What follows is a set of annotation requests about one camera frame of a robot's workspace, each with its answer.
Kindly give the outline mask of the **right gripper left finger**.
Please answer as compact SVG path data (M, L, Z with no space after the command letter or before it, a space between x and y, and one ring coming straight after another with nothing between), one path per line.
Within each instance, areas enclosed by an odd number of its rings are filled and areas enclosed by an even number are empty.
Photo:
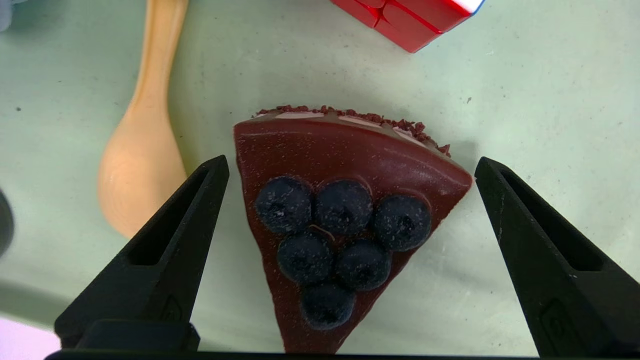
M196 351L191 324L229 180L205 161L54 323L64 350Z

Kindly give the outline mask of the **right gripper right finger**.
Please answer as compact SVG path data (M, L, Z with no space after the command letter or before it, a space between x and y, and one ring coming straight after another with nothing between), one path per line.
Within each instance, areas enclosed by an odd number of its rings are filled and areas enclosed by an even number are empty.
M638 281L504 164L474 176L539 356L637 357Z

